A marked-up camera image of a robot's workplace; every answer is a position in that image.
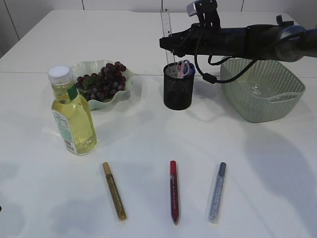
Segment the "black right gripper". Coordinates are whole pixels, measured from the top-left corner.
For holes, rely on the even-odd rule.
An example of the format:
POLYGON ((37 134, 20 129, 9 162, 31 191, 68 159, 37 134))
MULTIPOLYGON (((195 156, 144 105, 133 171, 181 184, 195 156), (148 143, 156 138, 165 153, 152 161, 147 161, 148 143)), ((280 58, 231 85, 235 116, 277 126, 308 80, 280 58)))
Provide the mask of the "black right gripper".
POLYGON ((241 56, 245 51, 246 28, 213 28, 192 24, 185 31, 159 39, 162 49, 182 55, 241 56))

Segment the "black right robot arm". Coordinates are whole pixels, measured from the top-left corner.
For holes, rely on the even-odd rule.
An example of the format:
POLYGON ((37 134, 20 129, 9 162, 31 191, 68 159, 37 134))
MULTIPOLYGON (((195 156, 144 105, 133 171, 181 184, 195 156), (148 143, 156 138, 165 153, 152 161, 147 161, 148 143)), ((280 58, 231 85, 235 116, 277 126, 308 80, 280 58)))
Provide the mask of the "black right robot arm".
POLYGON ((317 56, 317 31, 282 21, 281 16, 277 17, 276 25, 244 28, 195 23, 185 31, 161 38, 159 46, 178 57, 198 54, 296 62, 302 57, 317 56))

